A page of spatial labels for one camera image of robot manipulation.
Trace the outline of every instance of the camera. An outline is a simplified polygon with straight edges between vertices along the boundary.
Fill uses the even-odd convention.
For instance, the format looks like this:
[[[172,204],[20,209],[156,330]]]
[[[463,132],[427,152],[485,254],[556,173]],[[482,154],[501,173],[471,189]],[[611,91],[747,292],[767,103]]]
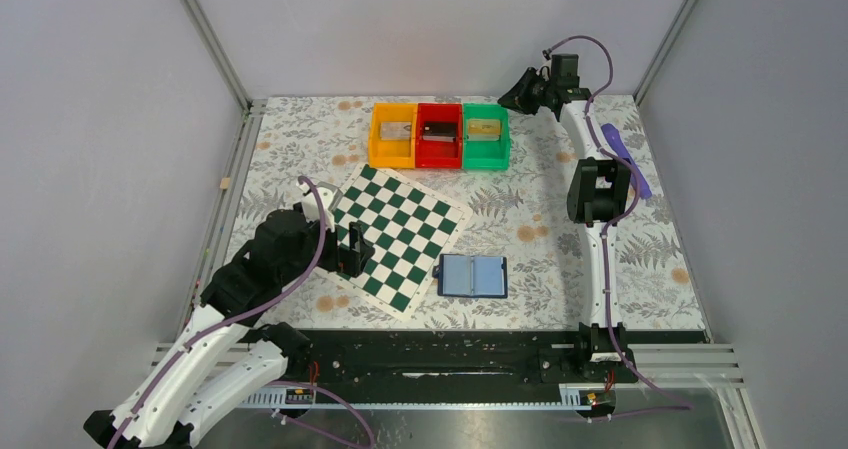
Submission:
[[[563,104],[589,99],[589,90],[580,88],[577,54],[546,57],[550,58],[550,66],[543,66],[541,71],[528,67],[512,89],[498,99],[498,104],[521,114],[536,114],[539,107],[545,106],[559,120]]]

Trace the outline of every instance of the floral tablecloth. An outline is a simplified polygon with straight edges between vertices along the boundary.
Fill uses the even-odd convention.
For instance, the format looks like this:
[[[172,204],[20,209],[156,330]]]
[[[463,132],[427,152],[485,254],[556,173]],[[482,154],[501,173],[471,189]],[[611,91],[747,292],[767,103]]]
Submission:
[[[278,97],[268,100],[228,259],[265,215],[299,200],[298,175],[340,185],[367,160],[375,102],[487,102],[490,97]],[[704,319],[642,122],[629,96],[601,96],[600,123],[612,123],[654,196],[619,225],[618,294],[628,329],[703,329]],[[510,113],[512,155],[505,172],[402,170],[405,176],[465,202],[474,219],[456,243],[460,254],[504,255],[509,298],[449,299],[435,286],[413,317],[399,321],[356,294],[310,278],[264,316],[298,328],[573,329],[580,320],[583,262],[566,193],[577,155],[550,112]]]

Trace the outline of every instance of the plastic bin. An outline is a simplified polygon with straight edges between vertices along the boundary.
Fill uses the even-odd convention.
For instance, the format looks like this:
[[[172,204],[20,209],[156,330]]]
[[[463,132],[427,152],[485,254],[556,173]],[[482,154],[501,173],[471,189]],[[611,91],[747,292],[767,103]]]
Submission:
[[[456,124],[453,142],[424,140],[424,127],[430,122]],[[415,167],[459,169],[462,167],[462,144],[462,104],[418,104]]]
[[[464,169],[506,170],[509,167],[509,115],[497,104],[463,104],[463,161]],[[469,141],[470,119],[497,119],[501,121],[501,137],[497,141]]]
[[[368,135],[368,163],[371,167],[412,169],[415,167],[415,118],[417,104],[378,102],[371,115]],[[410,123],[409,140],[384,141],[380,138],[380,125],[384,122]]]

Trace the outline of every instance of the gray wall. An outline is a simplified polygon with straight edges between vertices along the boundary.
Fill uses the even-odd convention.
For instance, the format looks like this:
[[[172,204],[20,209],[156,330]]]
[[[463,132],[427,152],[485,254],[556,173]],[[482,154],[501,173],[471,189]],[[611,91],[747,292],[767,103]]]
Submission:
[[[541,50],[587,33],[632,93],[683,0],[200,0],[253,97],[500,95]],[[606,77],[587,42],[588,87]]]
[[[0,0],[0,447],[82,423],[172,337],[238,124],[179,0]]]
[[[643,109],[770,448],[844,447],[848,0],[702,0]]]

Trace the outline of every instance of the circuit board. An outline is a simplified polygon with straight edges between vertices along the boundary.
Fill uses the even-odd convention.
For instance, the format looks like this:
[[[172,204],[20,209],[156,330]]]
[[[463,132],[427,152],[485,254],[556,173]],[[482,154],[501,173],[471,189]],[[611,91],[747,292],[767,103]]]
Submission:
[[[356,278],[326,277],[408,319],[433,282],[439,254],[451,250],[470,221],[471,208],[398,172],[367,164],[357,166],[341,191],[333,214],[340,244],[347,246],[348,224],[358,221],[375,254]]]

